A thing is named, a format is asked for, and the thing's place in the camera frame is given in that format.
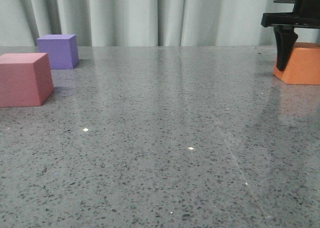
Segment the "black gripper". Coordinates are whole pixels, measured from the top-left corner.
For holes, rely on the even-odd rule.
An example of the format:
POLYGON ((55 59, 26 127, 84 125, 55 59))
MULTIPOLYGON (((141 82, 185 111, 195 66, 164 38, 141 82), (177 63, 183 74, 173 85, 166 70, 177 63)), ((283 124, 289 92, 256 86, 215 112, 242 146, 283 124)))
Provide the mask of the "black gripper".
POLYGON ((274 27, 277 58, 276 67, 284 71, 298 39, 294 28, 320 27, 320 0, 295 0, 291 12, 264 13, 261 25, 274 27))

